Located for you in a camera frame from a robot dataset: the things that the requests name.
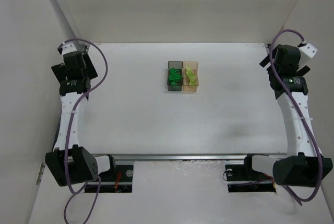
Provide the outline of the small green lego plate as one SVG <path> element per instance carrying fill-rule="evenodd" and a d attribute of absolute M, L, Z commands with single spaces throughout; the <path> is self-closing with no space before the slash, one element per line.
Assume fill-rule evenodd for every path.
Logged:
<path fill-rule="evenodd" d="M 179 68 L 170 68 L 169 69 L 169 75 L 176 75 L 176 74 L 180 74 L 180 69 Z"/>

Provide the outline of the yellow lego from cluster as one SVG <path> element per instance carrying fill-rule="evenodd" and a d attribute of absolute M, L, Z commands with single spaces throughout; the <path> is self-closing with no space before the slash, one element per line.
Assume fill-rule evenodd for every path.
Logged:
<path fill-rule="evenodd" d="M 196 76 L 191 76 L 191 77 L 186 76 L 186 77 L 187 77 L 187 79 L 189 79 L 189 80 L 195 80 L 195 79 L 196 79 Z"/>

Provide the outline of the yellow lego brick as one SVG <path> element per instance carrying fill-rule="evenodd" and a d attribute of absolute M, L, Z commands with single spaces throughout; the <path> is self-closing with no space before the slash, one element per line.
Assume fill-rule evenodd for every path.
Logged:
<path fill-rule="evenodd" d="M 196 85 L 196 80 L 195 79 L 190 80 L 189 85 L 190 86 L 195 86 Z"/>
<path fill-rule="evenodd" d="M 195 73 L 190 69 L 190 70 L 186 70 L 186 75 L 191 77 L 191 76 L 195 76 Z"/>

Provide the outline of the green lego from cluster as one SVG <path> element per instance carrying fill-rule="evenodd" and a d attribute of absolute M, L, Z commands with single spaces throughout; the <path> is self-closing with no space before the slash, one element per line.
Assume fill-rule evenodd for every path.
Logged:
<path fill-rule="evenodd" d="M 180 81 L 182 79 L 181 74 L 176 74 L 176 75 L 169 75 L 168 77 L 169 81 Z"/>

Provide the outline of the green yellow lego cluster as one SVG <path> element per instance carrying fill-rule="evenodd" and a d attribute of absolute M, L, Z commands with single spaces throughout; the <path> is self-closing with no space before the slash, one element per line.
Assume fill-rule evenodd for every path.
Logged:
<path fill-rule="evenodd" d="M 177 85 L 179 85 L 179 82 L 178 81 L 171 81 L 171 82 L 169 82 L 169 85 L 177 86 Z"/>

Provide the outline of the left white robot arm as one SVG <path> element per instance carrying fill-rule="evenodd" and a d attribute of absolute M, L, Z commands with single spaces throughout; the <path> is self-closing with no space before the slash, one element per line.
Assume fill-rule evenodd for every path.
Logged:
<path fill-rule="evenodd" d="M 86 51 L 63 54 L 63 62 L 52 66 L 59 81 L 61 119 L 53 150 L 46 153 L 45 162 L 61 187 L 95 181 L 104 172 L 114 172 L 111 155 L 94 157 L 80 143 L 80 130 L 88 103 L 91 80 L 98 76 Z"/>

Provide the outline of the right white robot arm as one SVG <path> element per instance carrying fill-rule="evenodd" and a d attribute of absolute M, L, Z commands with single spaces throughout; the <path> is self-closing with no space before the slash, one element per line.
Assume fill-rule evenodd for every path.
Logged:
<path fill-rule="evenodd" d="M 279 185 L 315 187 L 320 181 L 318 171 L 325 177 L 333 168 L 330 158 L 315 148 L 308 112 L 308 86 L 303 77 L 310 68 L 306 61 L 317 50 L 306 44 L 300 47 L 277 45 L 273 52 L 275 70 L 267 68 L 270 86 L 281 109 L 288 141 L 287 157 L 274 160 L 265 155 L 249 154 L 245 158 L 248 170 L 268 175 Z"/>

